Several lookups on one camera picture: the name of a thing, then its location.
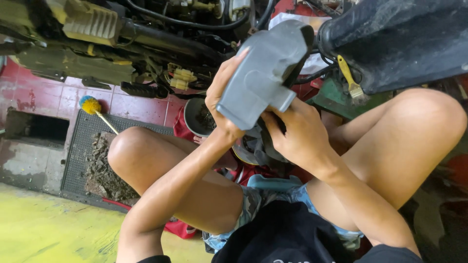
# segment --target thigh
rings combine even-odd
[[[398,209],[458,143],[466,118],[458,102],[446,94],[411,89],[344,125],[344,140],[354,145],[342,158],[359,179]],[[329,186],[312,180],[307,191],[324,218],[357,230]]]
[[[196,147],[184,139],[132,127],[114,139],[108,159],[115,173],[141,195]],[[241,213],[242,200],[239,185],[209,170],[174,216],[209,233],[229,232]]]

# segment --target knee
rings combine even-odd
[[[117,135],[109,147],[107,159],[110,167],[119,174],[119,170],[131,167],[132,164],[142,159],[145,154],[145,146],[154,133],[143,127],[130,127]]]
[[[395,98],[397,116],[412,116],[416,125],[431,126],[461,137],[467,128],[467,113],[451,96],[427,88],[408,89]]]

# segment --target rubber mat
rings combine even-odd
[[[133,126],[141,126],[157,133],[174,135],[174,130],[169,127],[134,121],[107,114],[103,115],[119,132]],[[86,191],[84,189],[86,183],[85,172],[88,167],[86,164],[86,157],[93,151],[93,139],[91,136],[102,131],[113,133],[113,131],[97,115],[89,115],[83,110],[78,112],[75,129],[73,131],[70,148],[68,150],[65,173],[62,179],[61,196],[78,200],[80,202],[90,203],[91,205],[101,207],[105,206],[106,208],[109,208],[108,205],[100,205],[101,198],[99,196],[94,194],[86,195]]]

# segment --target white plastic bag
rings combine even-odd
[[[304,15],[295,15],[295,14],[288,14],[288,13],[279,13],[277,16],[273,17],[270,20],[270,24],[268,25],[268,30],[272,29],[274,26],[278,25],[279,23],[286,21],[286,20],[298,20],[303,22],[304,24],[311,25],[314,28],[315,33],[317,34],[317,30],[319,27],[331,17],[316,17],[316,16],[304,16]],[[312,54],[304,63],[300,74],[301,75],[309,75],[313,74],[323,68],[328,66],[325,61],[322,60],[320,54]]]

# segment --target gray plastic cover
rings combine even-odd
[[[296,93],[289,88],[312,50],[314,30],[296,20],[255,33],[238,54],[250,51],[226,85],[216,110],[241,130],[254,127],[268,105],[284,112]]]

